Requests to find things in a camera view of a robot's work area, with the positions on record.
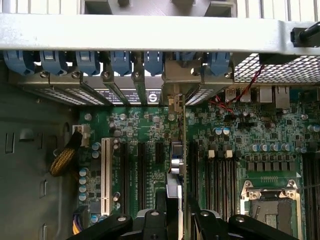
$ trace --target green circuit board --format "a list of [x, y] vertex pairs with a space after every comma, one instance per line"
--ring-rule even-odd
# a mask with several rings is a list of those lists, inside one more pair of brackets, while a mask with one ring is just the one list
[[[252, 103], [238, 103], [232, 106], [236, 117], [232, 120], [226, 120], [228, 114], [224, 112], [218, 115], [220, 110], [211, 104], [203, 104], [186, 109], [186, 128], [187, 141], [196, 142], [198, 144], [197, 158], [197, 177], [198, 177], [198, 202], [202, 209], [210, 208], [217, 212], [226, 211], [226, 214], [245, 213], [253, 216], [257, 201], [247, 201], [244, 206], [241, 206], [240, 195], [242, 193], [245, 181], [250, 181], [255, 188], [282, 188], [288, 184], [289, 180], [294, 180], [297, 187], [303, 186], [302, 172], [302, 157], [296, 148], [308, 148], [309, 146], [317, 145], [319, 142], [319, 134], [308, 131], [309, 125], [315, 125], [319, 122], [320, 114], [318, 104], [299, 102], [291, 103], [291, 108], [277, 112], [275, 108], [265, 107], [263, 105]], [[85, 114], [92, 115], [91, 121], [86, 121]], [[250, 117], [241, 117], [247, 113]], [[121, 114], [125, 114], [125, 120], [120, 118]], [[303, 119], [302, 115], [307, 115], [307, 119]], [[152, 209], [155, 207], [155, 194], [159, 189], [165, 188], [166, 172], [170, 168], [170, 142], [172, 138], [179, 137], [179, 128], [177, 116], [174, 120], [168, 120], [168, 108], [166, 107], [105, 107], [80, 112], [80, 124], [89, 124], [91, 128], [90, 143], [100, 142], [101, 138], [113, 137], [109, 129], [110, 122], [116, 124], [116, 128], [120, 130], [121, 142], [129, 145], [129, 204], [128, 213], [135, 217], [139, 210], [138, 207], [138, 143], [146, 143], [147, 149], [147, 166], [146, 166], [146, 208]], [[254, 123], [250, 127], [241, 128], [239, 123]], [[217, 128], [227, 128], [229, 134], [216, 134]], [[164, 146], [164, 160], [161, 164], [155, 160], [155, 142], [162, 142]], [[278, 145], [278, 151], [271, 151], [272, 144]], [[281, 146], [287, 144], [289, 149], [283, 151]], [[253, 151], [253, 145], [258, 147], [257, 151]], [[218, 150], [230, 149], [233, 154], [238, 151], [237, 160], [234, 162], [235, 168], [235, 193], [231, 193], [224, 188], [224, 178], [215, 174], [221, 174], [215, 171], [214, 160], [208, 159], [208, 151], [212, 146]], [[93, 203], [98, 203], [100, 200], [101, 179], [99, 173], [99, 160], [92, 159], [92, 149], [81, 148], [79, 165], [89, 169], [88, 191], [89, 198], [86, 201], [79, 202], [82, 205], [90, 206]], [[113, 170], [112, 170], [112, 191], [119, 192], [121, 189], [122, 180], [120, 178], [120, 158], [119, 152], [114, 151]], [[209, 172], [210, 179], [208, 180], [208, 165], [210, 162]], [[226, 171], [230, 172], [230, 162], [226, 163]], [[224, 176], [227, 181], [230, 181], [230, 176]], [[210, 181], [210, 191], [206, 181]], [[217, 198], [215, 186], [218, 186], [218, 191], [222, 192]], [[208, 204], [208, 194], [210, 194], [210, 204]], [[235, 204], [234, 212], [218, 207], [215, 209], [217, 202], [233, 201]], [[288, 213], [291, 219], [289, 226], [290, 234], [300, 239], [305, 239], [305, 208], [304, 196], [301, 193], [299, 202], [295, 200], [285, 199], [284, 201], [274, 200], [272, 203], [275, 206], [283, 204], [290, 208]], [[297, 205], [301, 206], [301, 214], [297, 218]], [[121, 212], [122, 206], [115, 202], [113, 205], [114, 212]], [[278, 212], [268, 211], [265, 213], [263, 222], [277, 227], [279, 223]]]

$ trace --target white pci slot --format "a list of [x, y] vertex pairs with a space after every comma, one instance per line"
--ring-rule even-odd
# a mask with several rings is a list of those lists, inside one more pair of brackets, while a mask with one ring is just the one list
[[101, 215], [110, 215], [112, 201], [113, 139], [101, 139]]

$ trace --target blue plastic clip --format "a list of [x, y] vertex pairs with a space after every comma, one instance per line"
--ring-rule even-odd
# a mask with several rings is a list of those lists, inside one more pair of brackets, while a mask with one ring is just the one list
[[111, 66], [121, 77], [132, 73], [131, 53], [129, 51], [111, 51]]
[[187, 51], [187, 52], [175, 52], [175, 60], [177, 61], [191, 61], [194, 59], [195, 56], [194, 51]]
[[66, 75], [68, 72], [66, 55], [63, 51], [40, 51], [40, 60], [43, 69], [53, 75]]
[[35, 73], [35, 64], [32, 53], [29, 51], [3, 51], [4, 61], [7, 67], [22, 76]]
[[144, 69], [151, 76], [159, 75], [164, 72], [163, 52], [148, 51], [144, 53]]
[[81, 72], [88, 76], [100, 73], [100, 63], [98, 53], [96, 51], [77, 51], [75, 52], [76, 63]]
[[230, 52], [210, 52], [208, 64], [215, 76], [225, 74], [228, 71]]

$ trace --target perforated metal grille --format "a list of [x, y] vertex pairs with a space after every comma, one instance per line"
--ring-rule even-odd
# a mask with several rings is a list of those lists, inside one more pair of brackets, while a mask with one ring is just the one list
[[69, 97], [67, 95], [64, 95], [63, 93], [57, 92], [55, 90], [52, 90], [51, 88], [38, 88], [36, 89], [37, 92], [49, 95], [51, 97], [64, 100], [68, 103], [75, 104], [75, 105], [85, 105], [84, 102], [78, 101], [77, 99], [74, 99], [72, 97]]
[[89, 94], [87, 94], [86, 92], [78, 89], [78, 88], [67, 88], [65, 89], [67, 92], [82, 98], [83, 100], [86, 100], [94, 105], [104, 105], [102, 102], [100, 102], [99, 100], [95, 99], [93, 96], [90, 96]]
[[[258, 53], [252, 53], [235, 67], [234, 81], [249, 83], [259, 70]], [[256, 83], [317, 83], [320, 82], [320, 56], [301, 56], [283, 65], [266, 65]]]
[[209, 96], [213, 89], [200, 89], [185, 105], [195, 105]]

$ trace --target motherboard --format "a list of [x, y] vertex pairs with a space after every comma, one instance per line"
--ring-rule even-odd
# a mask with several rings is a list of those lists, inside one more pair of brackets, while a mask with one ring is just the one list
[[[318, 150], [320, 111], [291, 95], [290, 108], [280, 110], [252, 102], [232, 104], [232, 113], [212, 103], [187, 107], [184, 189], [225, 221], [246, 214], [303, 240], [305, 204], [313, 204], [302, 190], [312, 184], [303, 159]], [[135, 218], [154, 209], [172, 143], [182, 141], [179, 116], [167, 107], [88, 108], [79, 124], [90, 129], [79, 151], [79, 205], [88, 206], [90, 225], [111, 213]]]

